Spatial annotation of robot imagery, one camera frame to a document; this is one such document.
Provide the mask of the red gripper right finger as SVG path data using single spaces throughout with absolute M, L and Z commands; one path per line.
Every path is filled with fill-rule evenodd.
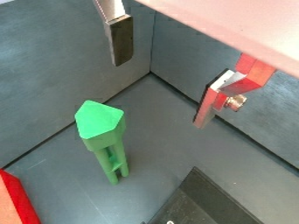
M 206 85 L 193 125 L 202 129 L 214 113 L 222 109 L 237 112 L 246 101 L 242 94 L 261 88 L 275 71 L 267 63 L 241 53 L 234 70 L 225 69 Z

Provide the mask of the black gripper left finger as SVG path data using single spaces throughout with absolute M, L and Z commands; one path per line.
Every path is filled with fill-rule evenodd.
M 116 67 L 133 56 L 133 18 L 126 14 L 121 0 L 92 0 L 101 17 L 112 63 Z

